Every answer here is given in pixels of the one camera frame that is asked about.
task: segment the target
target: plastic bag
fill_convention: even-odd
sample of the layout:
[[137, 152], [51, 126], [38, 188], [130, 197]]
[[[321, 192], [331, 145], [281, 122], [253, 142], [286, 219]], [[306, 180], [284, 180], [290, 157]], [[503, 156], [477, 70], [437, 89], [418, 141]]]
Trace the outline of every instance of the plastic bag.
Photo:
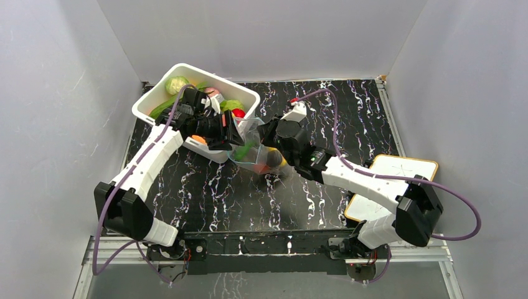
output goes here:
[[227, 156], [236, 165], [251, 170], [254, 173], [289, 175], [292, 167], [288, 165], [282, 154], [276, 148], [269, 148], [260, 143], [257, 127], [264, 122], [260, 118], [235, 118], [243, 121], [243, 146], [232, 145], [233, 150], [227, 151]]

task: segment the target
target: white wall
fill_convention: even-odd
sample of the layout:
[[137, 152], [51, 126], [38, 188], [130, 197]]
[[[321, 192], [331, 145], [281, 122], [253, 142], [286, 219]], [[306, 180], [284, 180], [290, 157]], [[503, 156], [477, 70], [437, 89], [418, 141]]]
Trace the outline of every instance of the white wall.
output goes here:
[[71, 298], [141, 83], [95, 0], [3, 0], [0, 82], [0, 297]]
[[387, 74], [427, 0], [98, 0], [140, 79], [186, 62], [233, 80]]
[[[467, 299], [528, 297], [527, 28], [526, 1], [429, 0], [388, 77], [406, 153], [482, 213], [477, 237], [449, 244]], [[474, 227], [442, 201], [445, 234]]]

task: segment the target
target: green vegetable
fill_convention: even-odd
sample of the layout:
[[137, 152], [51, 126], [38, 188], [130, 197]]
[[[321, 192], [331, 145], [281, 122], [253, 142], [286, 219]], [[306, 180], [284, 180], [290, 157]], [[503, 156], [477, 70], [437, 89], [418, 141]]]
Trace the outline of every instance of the green vegetable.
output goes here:
[[170, 98], [168, 101], [163, 102], [163, 103], [161, 103], [159, 106], [157, 106], [156, 108], [154, 108], [154, 109], [150, 112], [149, 116], [150, 116], [151, 118], [157, 119], [157, 118], [160, 116], [161, 112], [163, 112], [163, 110], [165, 110], [165, 109], [171, 107], [171, 106], [174, 104], [174, 100], [175, 100], [175, 99], [176, 99], [176, 96], [175, 96], [175, 95], [171, 96], [171, 98]]
[[170, 95], [175, 95], [184, 85], [187, 84], [189, 84], [189, 81], [185, 77], [172, 77], [165, 82], [165, 90], [167, 90]]
[[227, 100], [227, 101], [223, 101], [222, 103], [220, 103], [220, 109], [222, 110], [222, 112], [226, 110], [237, 109], [237, 108], [245, 112], [244, 105], [242, 105], [242, 103], [238, 100]]
[[236, 161], [242, 160], [242, 158], [244, 158], [248, 154], [249, 150], [252, 147], [254, 147], [255, 145], [256, 145], [256, 142], [248, 141], [248, 142], [246, 142], [246, 144], [244, 146], [241, 146], [241, 147], [237, 148], [237, 150], [235, 151], [235, 154], [234, 154], [235, 160]]
[[198, 83], [195, 87], [196, 89], [203, 92], [208, 86], [207, 86], [207, 82], [202, 82], [202, 83]]

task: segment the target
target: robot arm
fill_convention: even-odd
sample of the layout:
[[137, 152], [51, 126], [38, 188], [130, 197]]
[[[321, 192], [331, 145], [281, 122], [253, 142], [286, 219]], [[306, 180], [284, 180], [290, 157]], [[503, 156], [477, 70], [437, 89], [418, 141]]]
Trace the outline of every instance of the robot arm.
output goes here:
[[173, 119], [168, 123], [170, 108], [156, 120], [156, 125], [141, 149], [110, 184], [100, 182], [94, 190], [99, 217], [103, 206], [117, 182], [125, 179], [112, 199], [104, 217], [106, 229], [137, 241], [158, 244], [169, 255], [177, 254], [179, 230], [156, 219], [144, 203], [154, 179], [171, 155], [186, 138], [198, 135], [205, 138], [210, 150], [230, 150], [231, 145], [243, 145], [231, 112], [218, 113], [207, 94], [187, 89], [177, 104]]
[[[292, 105], [292, 111], [285, 116], [275, 116], [259, 126], [262, 144], [277, 148], [302, 177], [350, 190], [392, 213], [374, 221], [360, 222], [350, 243], [357, 245], [359, 242], [360, 246], [366, 247], [365, 250], [398, 240], [419, 247], [427, 246], [443, 211], [432, 187], [365, 176], [348, 168], [333, 151], [309, 142], [307, 131], [298, 123], [306, 116], [304, 103], [293, 102]], [[349, 164], [355, 169], [368, 171], [354, 163]]]

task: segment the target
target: black and white marble surface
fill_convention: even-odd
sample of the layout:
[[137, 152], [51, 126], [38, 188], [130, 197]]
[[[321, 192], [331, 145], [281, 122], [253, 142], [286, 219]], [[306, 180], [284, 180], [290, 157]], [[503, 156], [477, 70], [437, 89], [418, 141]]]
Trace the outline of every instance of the black and white marble surface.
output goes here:
[[[288, 100], [319, 88], [337, 96], [339, 141], [348, 160], [361, 164], [378, 154], [398, 155], [374, 80], [242, 83], [260, 95], [256, 116], [268, 121], [288, 109]], [[326, 95], [307, 102], [301, 123], [312, 142], [332, 147], [333, 103]], [[136, 122], [127, 162], [150, 133]], [[349, 201], [345, 190], [307, 181], [297, 174], [285, 178], [258, 175], [230, 161], [217, 164], [180, 148], [160, 171], [147, 205], [158, 219], [192, 231], [255, 231], [344, 227]]]

